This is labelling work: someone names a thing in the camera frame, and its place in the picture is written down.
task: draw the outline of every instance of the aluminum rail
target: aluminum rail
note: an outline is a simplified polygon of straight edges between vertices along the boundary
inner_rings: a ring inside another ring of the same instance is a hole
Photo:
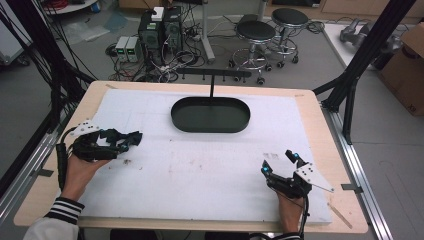
[[[340,146],[343,149],[346,164],[348,165],[350,174],[353,178],[352,180],[357,187],[362,188],[363,192],[358,193],[358,195],[362,200],[363,207],[365,207],[369,221],[374,228],[377,238],[381,240],[393,239],[390,229],[384,219],[383,213],[378,206],[378,202],[365,175],[364,169],[362,168],[361,162],[359,161],[358,155],[356,154],[353,145],[349,145],[346,138],[343,136],[343,119],[340,117],[339,113],[330,112],[327,109],[323,110],[328,112],[333,123],[334,130],[338,140],[340,141]]]
[[[21,199],[28,185],[37,178],[38,172],[42,168],[47,157],[53,151],[58,138],[58,128],[51,134],[47,133],[44,135],[31,154],[31,157],[3,195],[3,198],[0,200],[0,225],[2,225],[12,208]]]

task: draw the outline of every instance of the cardboard box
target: cardboard box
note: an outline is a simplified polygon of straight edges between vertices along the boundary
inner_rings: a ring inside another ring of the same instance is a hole
[[[161,0],[119,0],[120,8],[127,9],[153,9],[154,7],[161,7]]]
[[[424,116],[424,23],[401,37],[404,46],[381,70],[380,79],[414,116]]]

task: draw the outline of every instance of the gray floor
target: gray floor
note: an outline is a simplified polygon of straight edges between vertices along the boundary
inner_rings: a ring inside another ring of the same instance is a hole
[[[89,19],[87,24],[90,27],[103,26],[111,17],[116,17],[114,14],[116,13],[107,10],[100,14],[80,11],[63,16],[63,21],[66,24]],[[224,20],[210,20],[210,26]],[[121,35],[137,33],[138,22],[121,23],[122,28],[92,42],[72,45],[75,53],[99,79],[108,79],[114,73],[110,58],[104,54],[106,47],[115,43]],[[225,23],[217,28],[222,29],[227,31],[214,31],[211,35],[231,34],[232,26]],[[264,73],[266,82],[262,87],[314,89],[342,73],[344,67],[323,34],[312,34],[305,30],[294,40],[300,47],[299,63],[288,62],[283,69],[278,69],[274,64],[271,72]],[[237,38],[210,38],[210,42],[217,60],[204,67],[217,69],[226,68],[231,53],[245,44]],[[275,63],[276,56],[271,56],[271,61]],[[176,83],[208,84],[208,81],[186,77],[185,80],[178,79]],[[246,83],[231,79],[223,82],[217,78],[217,84],[258,86],[256,76],[247,79]],[[47,84],[33,65],[11,66],[0,72],[0,174],[4,174],[47,114],[49,92]],[[327,95],[328,93],[321,94],[318,99],[323,100]],[[424,238],[424,204],[421,200],[424,190],[419,187],[424,181],[423,132],[424,118],[411,116],[378,79],[377,72],[366,71],[357,87],[352,141],[394,239]],[[13,224],[17,207],[0,226],[0,239],[21,239],[25,233],[25,227]],[[184,239],[187,234],[186,231],[164,232],[165,239]],[[109,229],[87,229],[86,236],[88,240],[108,239]],[[202,232],[193,232],[188,239],[201,239],[202,236]],[[306,234],[306,239],[358,238],[375,237],[372,230],[361,235]]]

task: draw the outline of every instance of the wooden board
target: wooden board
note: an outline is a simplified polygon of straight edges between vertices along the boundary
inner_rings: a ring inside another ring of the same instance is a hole
[[[209,92],[209,86],[190,84],[158,84],[96,81],[92,83],[72,116],[66,129],[76,126],[86,118],[92,118],[98,110],[105,92],[109,89],[132,89],[169,92]],[[364,233],[368,230],[361,207],[353,191],[343,191],[340,184],[349,183],[340,155],[331,136],[326,120],[319,107],[317,98],[310,90],[277,89],[263,87],[215,86],[215,93],[294,97],[302,118],[313,158],[321,172],[335,188],[335,193],[325,193],[331,210],[332,223],[308,224],[307,232]],[[46,214],[57,195],[57,164],[52,154],[44,165],[45,169],[54,171],[51,177],[37,177],[23,204],[15,215],[14,223],[29,226],[37,218]],[[252,221],[192,221],[164,220],[145,218],[99,218],[81,217],[81,227],[126,228],[126,229],[175,229],[199,231],[246,231],[246,232],[280,232],[278,222]]]

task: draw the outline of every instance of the electronic equipment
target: electronic equipment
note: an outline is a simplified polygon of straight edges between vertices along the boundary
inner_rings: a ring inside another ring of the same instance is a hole
[[[127,53],[125,47],[127,46],[129,37],[120,37],[118,43],[115,46],[116,54],[118,54],[119,61],[128,62]]]
[[[361,27],[358,33],[356,33],[356,27],[360,22],[359,18],[355,18],[349,26],[340,31],[340,41],[350,42],[356,48],[359,48],[364,42],[365,38],[374,27],[374,22],[367,22]],[[402,47],[402,41],[399,36],[392,34],[386,41],[385,45],[381,49],[382,52],[394,52]]]
[[[125,47],[128,62],[138,62],[142,57],[140,39],[138,37],[130,37]]]
[[[321,0],[272,0],[274,5],[319,7]]]
[[[151,12],[145,12],[141,16],[138,36],[143,47],[148,50],[160,49],[164,43],[163,33],[163,22],[152,21]]]
[[[154,7],[152,13],[152,21],[160,22],[163,19],[164,8],[163,7]]]
[[[65,138],[70,134],[77,137],[74,143],[66,148]],[[143,137],[143,133],[139,131],[123,134],[115,129],[100,129],[98,125],[91,120],[85,120],[78,124],[77,127],[68,129],[58,144],[56,144],[57,153],[57,169],[59,187],[63,190],[66,181],[66,171],[68,166],[68,157],[72,149],[79,159],[87,162],[94,160],[111,160],[116,159],[119,154],[127,152],[130,146],[138,146]],[[98,139],[106,138],[108,146],[100,146],[97,144]]]
[[[312,190],[312,185],[329,192],[334,192],[334,188],[331,187],[312,163],[305,162],[299,154],[287,150],[286,156],[293,164],[296,164],[296,170],[293,172],[292,178],[284,178],[274,174],[266,160],[262,164],[261,172],[265,176],[268,187],[276,191],[277,194],[283,193],[289,199],[304,198],[304,206],[301,206],[303,214],[299,228],[299,236],[303,239],[306,219],[309,216],[308,193]]]
[[[176,52],[183,50],[181,7],[171,7],[166,9],[163,18],[165,28],[165,38],[168,43],[168,50]]]

